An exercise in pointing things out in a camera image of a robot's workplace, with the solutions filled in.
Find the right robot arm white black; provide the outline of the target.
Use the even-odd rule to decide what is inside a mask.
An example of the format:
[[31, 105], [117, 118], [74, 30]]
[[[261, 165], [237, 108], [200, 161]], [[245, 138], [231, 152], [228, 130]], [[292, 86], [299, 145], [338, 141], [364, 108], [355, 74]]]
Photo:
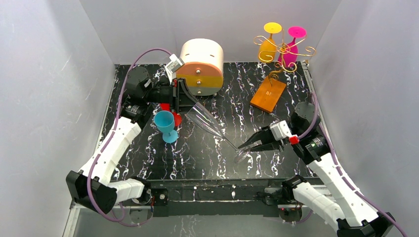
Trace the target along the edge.
[[300, 175], [285, 180], [275, 192], [262, 193], [262, 197], [272, 202], [305, 204], [339, 237], [384, 237], [395, 227], [391, 214], [379, 210], [367, 200], [339, 165], [321, 126], [317, 102], [298, 103], [290, 122], [283, 120], [261, 128], [240, 146], [240, 150], [273, 151], [285, 144], [292, 146], [332, 197], [317, 191]]

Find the red wine glass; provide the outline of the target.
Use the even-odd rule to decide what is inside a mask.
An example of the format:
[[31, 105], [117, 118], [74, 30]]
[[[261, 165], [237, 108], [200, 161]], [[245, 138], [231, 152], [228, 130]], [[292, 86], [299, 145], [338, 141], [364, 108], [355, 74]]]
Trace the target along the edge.
[[182, 118], [181, 118], [180, 114], [178, 114], [176, 112], [172, 112], [171, 109], [170, 109], [170, 104], [169, 103], [161, 103], [160, 107], [163, 111], [169, 111], [173, 114], [173, 116], [174, 116], [174, 126], [175, 127], [178, 127], [181, 124]]

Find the yellow wine glass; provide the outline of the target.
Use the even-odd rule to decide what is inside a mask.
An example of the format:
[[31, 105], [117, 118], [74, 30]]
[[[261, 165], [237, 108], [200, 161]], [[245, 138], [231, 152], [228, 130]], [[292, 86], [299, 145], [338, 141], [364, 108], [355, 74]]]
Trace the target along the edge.
[[282, 26], [276, 22], [268, 22], [264, 25], [264, 31], [269, 34], [269, 37], [264, 39], [259, 47], [258, 57], [261, 62], [270, 63], [274, 60], [277, 52], [277, 46], [273, 39], [274, 34], [282, 31]]

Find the clear wine glass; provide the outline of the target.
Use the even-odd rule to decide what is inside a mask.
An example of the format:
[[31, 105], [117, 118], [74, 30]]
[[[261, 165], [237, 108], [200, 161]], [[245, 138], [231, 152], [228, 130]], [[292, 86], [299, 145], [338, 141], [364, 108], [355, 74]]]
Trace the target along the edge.
[[225, 136], [222, 126], [220, 126], [215, 117], [201, 103], [196, 103], [185, 116], [203, 131], [226, 141], [236, 152], [234, 163], [242, 162], [249, 155], [251, 148], [247, 146], [239, 149], [235, 146]]

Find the blue wine glass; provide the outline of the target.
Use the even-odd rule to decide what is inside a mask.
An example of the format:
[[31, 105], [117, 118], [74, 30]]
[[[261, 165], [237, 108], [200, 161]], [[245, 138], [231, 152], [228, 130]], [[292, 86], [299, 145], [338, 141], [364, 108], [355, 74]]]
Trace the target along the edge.
[[178, 132], [175, 128], [174, 115], [169, 111], [159, 111], [155, 114], [153, 122], [157, 129], [162, 133], [163, 141], [174, 143], [178, 138]]

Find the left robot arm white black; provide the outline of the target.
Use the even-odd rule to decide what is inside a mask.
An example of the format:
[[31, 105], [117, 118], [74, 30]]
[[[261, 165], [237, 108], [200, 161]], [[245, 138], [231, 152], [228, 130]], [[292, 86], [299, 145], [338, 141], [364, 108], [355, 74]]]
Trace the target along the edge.
[[111, 181], [117, 164], [148, 123], [154, 104], [167, 104], [167, 113], [173, 116], [189, 112], [198, 101], [188, 88], [181, 68], [166, 68], [166, 72], [168, 81], [153, 83], [147, 76], [140, 75], [140, 67], [128, 71], [112, 129], [93, 156], [66, 177], [75, 203], [106, 215], [116, 204], [144, 197], [143, 191], [150, 187], [145, 179]]

